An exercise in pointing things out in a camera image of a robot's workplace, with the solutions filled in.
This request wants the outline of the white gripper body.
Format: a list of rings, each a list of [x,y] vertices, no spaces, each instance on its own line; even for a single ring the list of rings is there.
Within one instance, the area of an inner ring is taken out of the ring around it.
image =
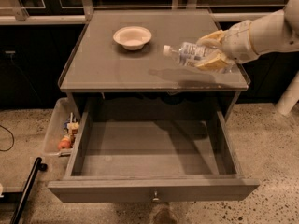
[[[225,31],[221,40],[221,50],[236,63],[248,63],[259,58],[250,42],[250,26],[250,20],[237,23]]]

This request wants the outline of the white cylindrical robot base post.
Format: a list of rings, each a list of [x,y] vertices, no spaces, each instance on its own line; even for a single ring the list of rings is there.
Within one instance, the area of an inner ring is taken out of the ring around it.
[[[276,104],[277,111],[282,115],[288,115],[299,101],[299,72],[296,73],[294,79],[288,88],[281,95]]]

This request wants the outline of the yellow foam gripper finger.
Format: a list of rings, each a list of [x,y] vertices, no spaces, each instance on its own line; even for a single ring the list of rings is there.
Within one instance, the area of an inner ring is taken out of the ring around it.
[[[203,71],[218,71],[230,64],[228,57],[216,49],[195,64],[197,69]]]
[[[218,30],[216,32],[213,32],[209,35],[205,35],[201,38],[199,38],[196,42],[197,45],[202,45],[206,47],[220,47],[221,41],[225,36],[225,31]]]

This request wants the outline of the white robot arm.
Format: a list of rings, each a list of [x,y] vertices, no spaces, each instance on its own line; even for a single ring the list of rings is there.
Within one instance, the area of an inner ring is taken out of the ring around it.
[[[233,63],[248,63],[271,52],[299,50],[299,0],[257,20],[245,20],[228,30],[198,39],[198,45],[216,50],[195,64],[200,70],[221,70]]]

